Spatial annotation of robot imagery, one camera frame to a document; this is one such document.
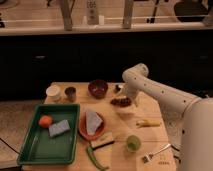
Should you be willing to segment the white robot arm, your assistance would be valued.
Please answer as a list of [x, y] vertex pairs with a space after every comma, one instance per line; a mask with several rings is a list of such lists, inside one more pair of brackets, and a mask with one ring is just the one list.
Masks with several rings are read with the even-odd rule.
[[123, 93], [134, 103], [140, 91], [168, 105], [183, 116], [180, 164], [177, 171], [213, 171], [213, 98], [196, 95], [148, 78], [139, 63], [122, 73]]

